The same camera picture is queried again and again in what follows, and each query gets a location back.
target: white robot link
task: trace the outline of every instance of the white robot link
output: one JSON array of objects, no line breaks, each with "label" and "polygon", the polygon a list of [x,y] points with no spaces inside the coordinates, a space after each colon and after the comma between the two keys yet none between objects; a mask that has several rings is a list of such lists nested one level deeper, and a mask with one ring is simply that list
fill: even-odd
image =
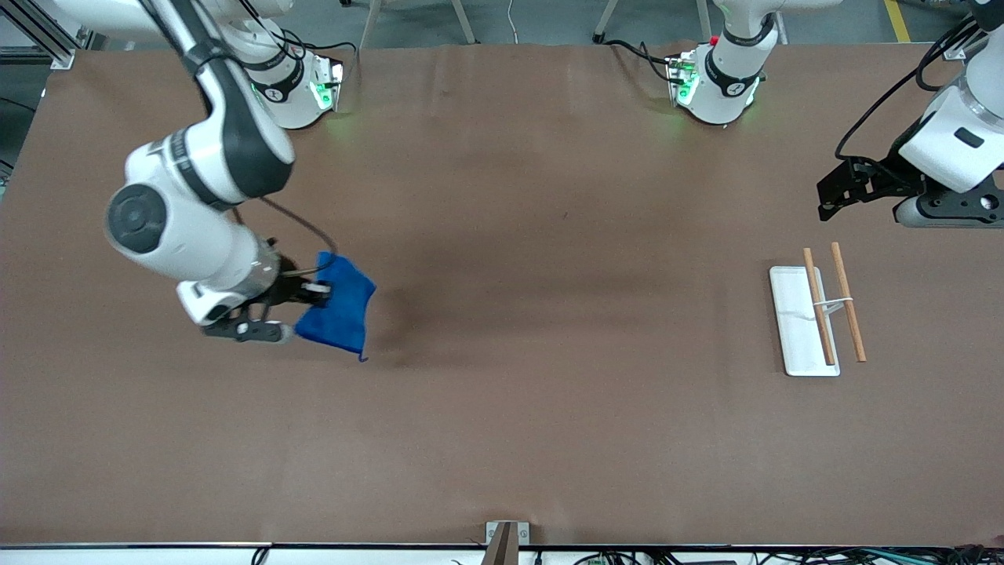
[{"label": "white robot link", "polygon": [[141,0],[210,107],[206,119],[134,151],[126,186],[106,212],[111,244],[137,263],[182,280],[178,297],[210,336],[282,343],[288,326],[250,317],[252,304],[322,305],[330,288],[303,277],[226,211],[283,188],[293,165],[286,132],[198,0]]},{"label": "white robot link", "polygon": [[[975,0],[970,9],[972,20],[958,26],[956,37],[971,37],[978,26],[987,33],[985,47],[967,57],[962,71],[938,90],[886,158],[840,154],[870,110],[858,120],[837,148],[841,164],[816,185],[821,220],[855,202],[892,196],[904,198],[894,216],[908,227],[1004,227],[1004,192],[994,182],[1004,162],[1004,0]],[[934,51],[935,57],[952,42]],[[922,72],[927,62],[896,87]]]},{"label": "white robot link", "polygon": [[[158,40],[162,32],[139,0],[55,0],[84,26],[121,39]],[[318,55],[268,18],[289,11],[293,0],[202,0],[200,8],[219,23],[234,60],[247,70],[275,122],[305,127],[337,103],[343,65]]]},{"label": "white robot link", "polygon": [[763,64],[777,44],[775,14],[828,8],[842,0],[714,0],[725,29],[714,43],[669,61],[676,104],[708,123],[728,123],[753,102]]}]

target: brown tabletop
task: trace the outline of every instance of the brown tabletop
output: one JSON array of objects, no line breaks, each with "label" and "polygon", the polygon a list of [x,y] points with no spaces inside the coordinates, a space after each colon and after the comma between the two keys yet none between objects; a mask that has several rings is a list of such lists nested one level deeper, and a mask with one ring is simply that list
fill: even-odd
[{"label": "brown tabletop", "polygon": [[[727,128],[622,51],[366,51],[277,200],[376,282],[370,360],[207,339],[118,255],[130,151],[200,119],[169,52],[49,80],[2,215],[0,541],[960,544],[1004,534],[1001,234],[816,218],[925,46],[779,48]],[[849,148],[882,156],[908,88]],[[246,221],[309,263],[320,243]],[[839,240],[869,361],[783,372],[767,271]],[[302,309],[280,309],[293,322]]]}]

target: wooden handle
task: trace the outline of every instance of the wooden handle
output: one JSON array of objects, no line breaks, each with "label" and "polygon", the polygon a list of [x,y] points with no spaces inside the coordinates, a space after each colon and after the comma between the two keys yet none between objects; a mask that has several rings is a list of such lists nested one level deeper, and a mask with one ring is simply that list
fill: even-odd
[{"label": "wooden handle", "polygon": [[826,326],[826,314],[823,312],[822,302],[819,293],[819,281],[815,277],[815,263],[812,262],[812,249],[805,247],[802,249],[805,256],[805,274],[809,277],[809,292],[812,293],[812,310],[816,315],[816,328],[819,330],[819,340],[822,342],[822,356],[827,365],[836,365],[836,356],[833,354],[833,347],[829,341],[829,328]]},{"label": "wooden handle", "polygon": [[[833,252],[833,263],[836,265],[836,277],[840,281],[840,298],[850,298],[850,285],[847,285],[847,272],[843,270],[843,256],[840,254],[840,244],[833,241],[829,245]],[[847,326],[850,327],[850,339],[854,342],[854,357],[858,363],[864,363],[864,343],[861,341],[861,330],[857,327],[857,312],[854,310],[854,301],[844,301],[843,310],[847,313]]]}]

